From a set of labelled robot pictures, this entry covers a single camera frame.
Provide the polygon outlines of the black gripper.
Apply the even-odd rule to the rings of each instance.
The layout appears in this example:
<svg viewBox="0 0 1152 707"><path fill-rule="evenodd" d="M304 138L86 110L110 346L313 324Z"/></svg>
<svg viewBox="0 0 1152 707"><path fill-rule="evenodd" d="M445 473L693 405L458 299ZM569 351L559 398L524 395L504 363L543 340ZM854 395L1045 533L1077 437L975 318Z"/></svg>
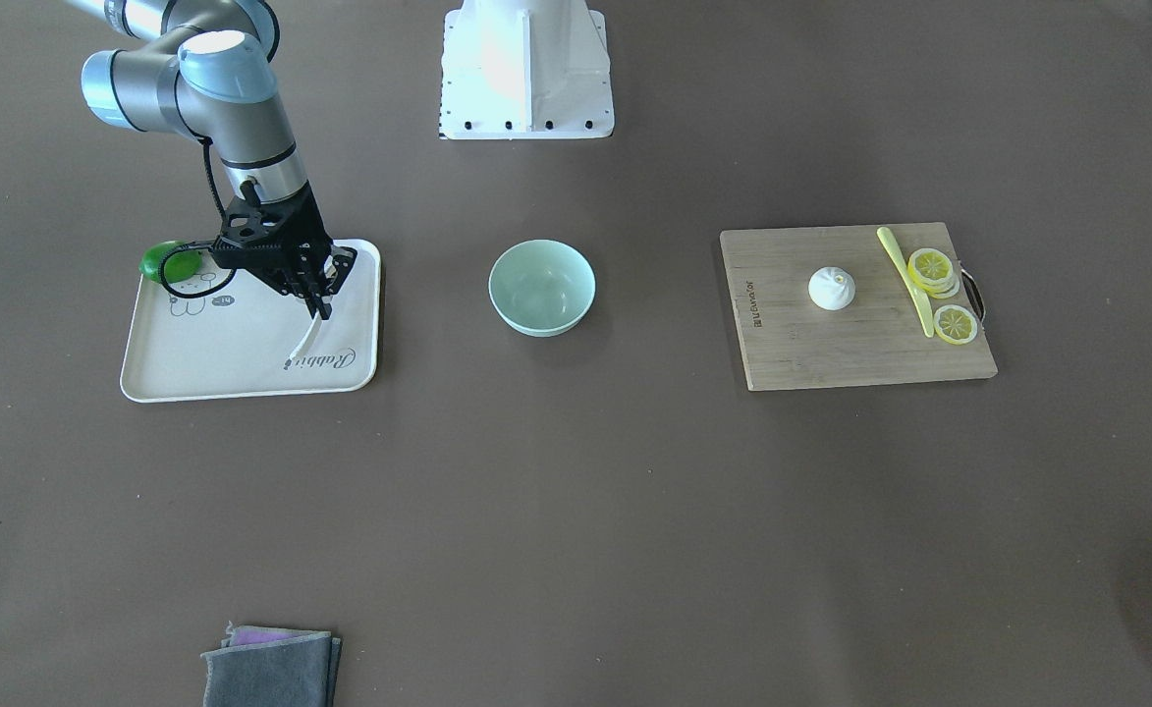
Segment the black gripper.
<svg viewBox="0 0 1152 707"><path fill-rule="evenodd" d="M332 249L333 241L321 237L249 245L242 250L242 267L280 295L304 301L310 318L325 321L336 295L336 281L327 276Z"/></svg>

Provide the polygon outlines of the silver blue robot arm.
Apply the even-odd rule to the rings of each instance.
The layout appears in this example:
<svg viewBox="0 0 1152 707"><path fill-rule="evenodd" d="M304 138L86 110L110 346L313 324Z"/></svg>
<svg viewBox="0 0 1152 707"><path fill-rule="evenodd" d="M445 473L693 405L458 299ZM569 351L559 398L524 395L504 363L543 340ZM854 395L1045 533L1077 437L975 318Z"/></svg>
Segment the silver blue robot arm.
<svg viewBox="0 0 1152 707"><path fill-rule="evenodd" d="M85 102L104 124L173 134L215 149L233 198L218 205L203 251L328 319L356 252L325 230L271 69L280 39L264 1L79 1L77 8L141 40L139 50L90 55Z"/></svg>

